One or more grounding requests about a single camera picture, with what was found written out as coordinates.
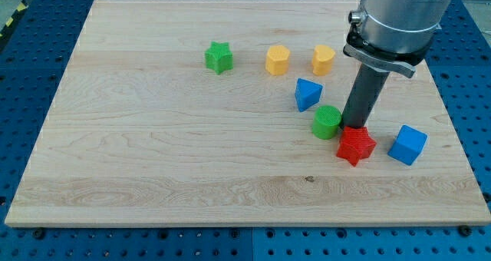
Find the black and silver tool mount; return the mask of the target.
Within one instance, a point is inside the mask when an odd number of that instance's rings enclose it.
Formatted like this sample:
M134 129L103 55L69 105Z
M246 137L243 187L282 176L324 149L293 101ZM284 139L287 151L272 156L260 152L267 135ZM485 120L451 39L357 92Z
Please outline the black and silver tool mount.
M411 53L395 53L381 50L366 42L357 32L350 31L343 48L345 55L359 60L362 64L383 71L393 71L412 78L416 72L416 66L422 62L430 49L433 39Z

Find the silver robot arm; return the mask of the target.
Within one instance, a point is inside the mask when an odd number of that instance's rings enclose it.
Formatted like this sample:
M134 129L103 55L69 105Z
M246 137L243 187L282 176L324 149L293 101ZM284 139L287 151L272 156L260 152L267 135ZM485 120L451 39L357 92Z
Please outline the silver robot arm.
M361 0L343 52L361 63L341 126L363 127L390 73L412 78L451 0Z

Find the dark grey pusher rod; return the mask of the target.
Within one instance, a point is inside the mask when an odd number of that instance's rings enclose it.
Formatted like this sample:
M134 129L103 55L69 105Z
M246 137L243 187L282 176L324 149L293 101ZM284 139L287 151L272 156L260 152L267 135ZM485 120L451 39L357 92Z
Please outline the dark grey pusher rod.
M377 102L389 71L362 64L354 80L341 118L341 127L361 128Z

